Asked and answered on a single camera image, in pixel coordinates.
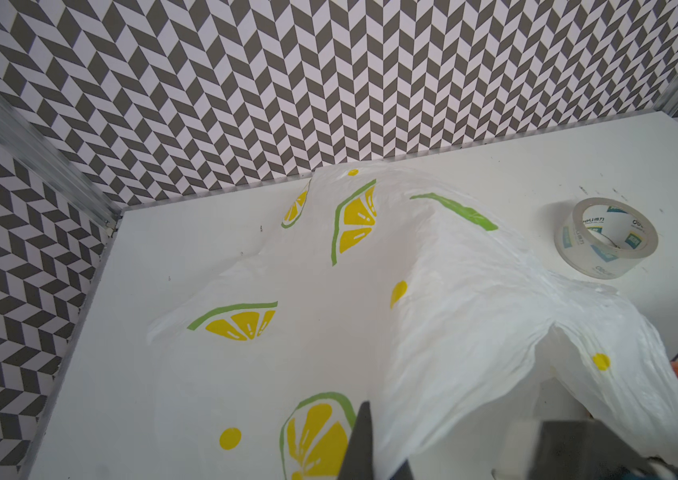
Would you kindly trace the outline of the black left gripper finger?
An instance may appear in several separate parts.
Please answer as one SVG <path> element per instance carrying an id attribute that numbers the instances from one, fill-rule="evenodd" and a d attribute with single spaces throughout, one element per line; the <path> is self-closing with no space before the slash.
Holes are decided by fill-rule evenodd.
<path id="1" fill-rule="evenodd" d="M 338 480 L 373 480 L 373 425 L 369 401 L 361 404 Z"/>

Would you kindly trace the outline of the white lemon-print plastic bag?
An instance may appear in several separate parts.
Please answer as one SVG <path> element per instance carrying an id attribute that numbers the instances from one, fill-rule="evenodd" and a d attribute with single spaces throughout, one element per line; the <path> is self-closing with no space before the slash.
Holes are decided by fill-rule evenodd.
<path id="1" fill-rule="evenodd" d="M 551 377 L 678 466 L 678 379 L 637 308 L 400 166 L 316 172 L 261 250 L 193 281 L 148 342 L 165 479 L 334 479 L 363 403 L 378 478 L 463 419 L 486 475 Z"/>

